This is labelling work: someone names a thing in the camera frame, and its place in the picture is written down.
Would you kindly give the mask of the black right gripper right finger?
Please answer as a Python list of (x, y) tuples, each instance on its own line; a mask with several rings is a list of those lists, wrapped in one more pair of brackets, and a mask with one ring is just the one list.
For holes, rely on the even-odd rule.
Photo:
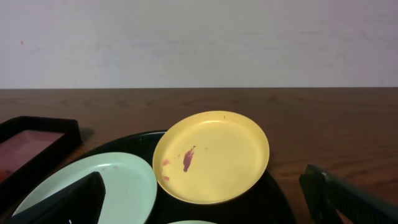
[(397, 207), (315, 166), (299, 177), (310, 216), (315, 223), (397, 224)]

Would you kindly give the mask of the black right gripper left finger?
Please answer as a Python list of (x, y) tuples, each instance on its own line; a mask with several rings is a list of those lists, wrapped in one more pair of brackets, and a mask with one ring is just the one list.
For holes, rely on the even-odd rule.
[(6, 224), (97, 224), (105, 195), (101, 174), (92, 172), (13, 215)]

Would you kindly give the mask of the yellow plate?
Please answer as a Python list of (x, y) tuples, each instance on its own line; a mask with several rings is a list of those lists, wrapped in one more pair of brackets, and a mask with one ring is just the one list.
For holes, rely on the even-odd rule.
[(253, 120), (230, 111), (206, 111), (165, 132), (152, 168), (172, 197), (212, 205), (247, 192), (265, 173), (269, 157), (267, 136)]

